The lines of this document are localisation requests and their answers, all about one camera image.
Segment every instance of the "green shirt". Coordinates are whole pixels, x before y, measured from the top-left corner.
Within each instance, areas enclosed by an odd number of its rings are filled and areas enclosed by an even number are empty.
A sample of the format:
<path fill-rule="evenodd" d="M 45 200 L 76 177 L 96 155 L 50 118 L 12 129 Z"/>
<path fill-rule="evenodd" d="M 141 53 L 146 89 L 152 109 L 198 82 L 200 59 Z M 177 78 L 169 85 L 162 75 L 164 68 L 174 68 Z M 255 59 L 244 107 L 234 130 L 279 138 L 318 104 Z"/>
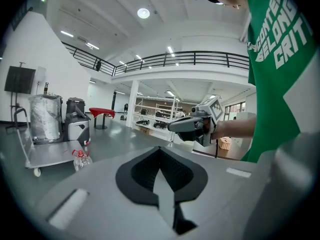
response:
<path fill-rule="evenodd" d="M 300 126 L 285 100 L 313 59 L 317 45 L 303 14 L 292 0 L 248 0 L 249 80 L 256 86 L 257 119 L 251 149 L 243 161 L 257 162 L 296 137 Z"/>

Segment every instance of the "round ceiling light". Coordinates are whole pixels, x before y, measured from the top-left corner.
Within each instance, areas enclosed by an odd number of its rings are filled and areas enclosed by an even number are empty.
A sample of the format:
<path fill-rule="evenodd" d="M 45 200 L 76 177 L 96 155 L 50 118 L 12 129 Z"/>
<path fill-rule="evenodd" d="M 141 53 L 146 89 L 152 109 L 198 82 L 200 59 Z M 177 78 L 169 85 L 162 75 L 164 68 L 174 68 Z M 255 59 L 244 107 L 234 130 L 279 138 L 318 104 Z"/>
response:
<path fill-rule="evenodd" d="M 146 19 L 150 16 L 150 11 L 145 8 L 141 8 L 138 10 L 138 16 L 142 19 Z"/>

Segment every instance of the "person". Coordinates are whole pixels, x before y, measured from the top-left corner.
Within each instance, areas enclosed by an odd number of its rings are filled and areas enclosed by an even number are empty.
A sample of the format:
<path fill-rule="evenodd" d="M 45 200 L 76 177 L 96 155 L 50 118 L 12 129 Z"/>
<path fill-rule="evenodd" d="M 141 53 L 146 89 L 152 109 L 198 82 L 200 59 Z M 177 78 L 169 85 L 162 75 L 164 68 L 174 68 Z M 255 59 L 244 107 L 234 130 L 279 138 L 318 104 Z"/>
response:
<path fill-rule="evenodd" d="M 315 113 L 307 110 L 315 108 L 313 93 L 319 90 L 318 46 L 310 24 L 293 0 L 217 1 L 248 8 L 251 13 L 248 82 L 256 86 L 257 116 L 219 121 L 212 139 L 253 137 L 242 160 L 256 163 L 263 152 L 277 149 L 300 132 L 320 130 Z M 313 101 L 305 92 L 314 97 Z M 302 93 L 308 99 L 298 99 Z"/>
<path fill-rule="evenodd" d="M 95 69 L 96 71 L 99 71 L 100 70 L 100 67 L 101 67 L 101 59 L 99 59 L 99 61 L 96 63 L 95 65 Z"/>
<path fill-rule="evenodd" d="M 178 113 L 176 113 L 175 118 L 184 118 L 186 116 L 186 114 L 183 112 L 182 108 L 178 109 Z"/>

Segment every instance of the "plastic wrap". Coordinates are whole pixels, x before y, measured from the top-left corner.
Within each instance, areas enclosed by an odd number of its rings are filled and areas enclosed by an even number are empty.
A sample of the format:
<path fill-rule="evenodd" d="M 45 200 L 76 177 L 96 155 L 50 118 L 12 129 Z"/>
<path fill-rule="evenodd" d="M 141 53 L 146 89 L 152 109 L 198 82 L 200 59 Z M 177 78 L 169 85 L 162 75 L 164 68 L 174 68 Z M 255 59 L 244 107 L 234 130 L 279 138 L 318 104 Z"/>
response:
<path fill-rule="evenodd" d="M 48 144 L 61 142 L 62 97 L 39 94 L 29 98 L 31 133 L 35 143 Z"/>

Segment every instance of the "green and white shirt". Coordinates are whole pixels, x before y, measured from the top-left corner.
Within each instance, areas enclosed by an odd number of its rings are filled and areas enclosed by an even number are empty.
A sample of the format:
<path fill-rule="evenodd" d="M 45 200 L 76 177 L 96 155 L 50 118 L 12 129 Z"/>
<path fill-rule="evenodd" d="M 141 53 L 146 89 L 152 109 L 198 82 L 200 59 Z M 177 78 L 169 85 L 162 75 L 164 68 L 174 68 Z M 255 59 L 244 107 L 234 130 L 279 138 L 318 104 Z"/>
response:
<path fill-rule="evenodd" d="M 300 132 L 320 130 L 320 54 L 293 0 L 248 4 L 248 82 L 256 86 L 257 120 L 251 149 L 242 160 L 256 163 L 263 152 Z"/>

